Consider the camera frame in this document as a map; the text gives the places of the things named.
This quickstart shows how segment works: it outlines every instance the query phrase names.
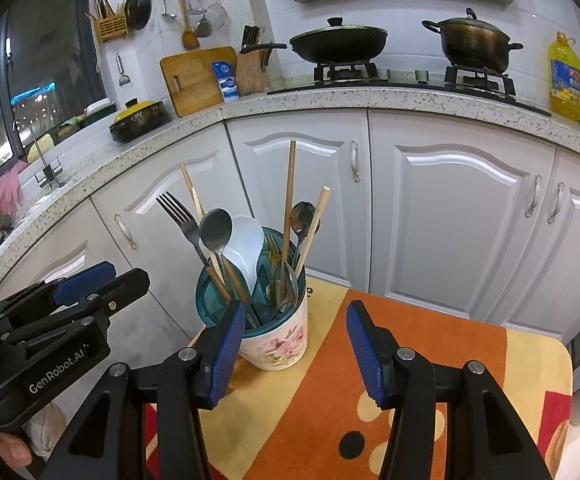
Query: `wooden cutting board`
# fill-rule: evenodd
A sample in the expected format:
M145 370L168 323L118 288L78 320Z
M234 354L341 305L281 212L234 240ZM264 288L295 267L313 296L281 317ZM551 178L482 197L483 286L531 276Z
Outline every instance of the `wooden cutting board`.
M223 103L221 89L212 70L214 61L227 61L236 70L237 55L231 46L168 56L159 63L178 117Z

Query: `gas stove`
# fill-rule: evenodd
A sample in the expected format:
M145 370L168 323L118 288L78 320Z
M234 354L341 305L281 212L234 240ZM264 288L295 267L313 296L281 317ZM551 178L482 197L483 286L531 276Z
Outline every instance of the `gas stove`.
M268 95L300 92L320 88L420 88L452 92L490 99L551 117L551 113L516 97L514 81L507 74L493 70L448 66L444 79L429 80L425 70L391 72L379 75L376 65L368 60L352 63L318 64L314 69L312 84L283 88Z

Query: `orange tablecloth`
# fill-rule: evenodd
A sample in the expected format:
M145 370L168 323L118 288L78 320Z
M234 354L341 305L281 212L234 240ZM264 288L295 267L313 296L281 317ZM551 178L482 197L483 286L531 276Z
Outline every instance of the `orange tablecloth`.
M201 411L209 460L228 480L373 480L390 434L391 412L365 393L345 330L345 309L362 300L372 320L430 362L483 362L503 386L552 476L572 403L572 365L557 340L446 316L308 280L308 349L294 366L264 372L237 359L225 399ZM445 406L437 406L432 479L444 471ZM148 407L148 467L158 476L156 407Z

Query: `granite countertop edge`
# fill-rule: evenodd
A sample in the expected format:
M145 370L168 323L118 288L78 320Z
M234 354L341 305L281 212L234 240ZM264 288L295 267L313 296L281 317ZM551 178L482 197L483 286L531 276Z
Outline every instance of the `granite countertop edge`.
M322 108L385 108L431 112L505 126L580 154L580 125L479 97L426 89L315 89L266 95L207 108L117 146L80 171L24 218L0 246L0 282L19 259L63 216L135 164L178 140L223 120L271 112Z

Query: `pot handle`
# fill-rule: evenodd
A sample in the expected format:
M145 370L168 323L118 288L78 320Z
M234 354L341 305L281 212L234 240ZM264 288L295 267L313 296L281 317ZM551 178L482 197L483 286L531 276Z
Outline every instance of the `pot handle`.
M443 28L436 22L431 22L430 20L423 20L421 25L425 27L427 30L431 30L432 32L436 32L436 34L441 34Z

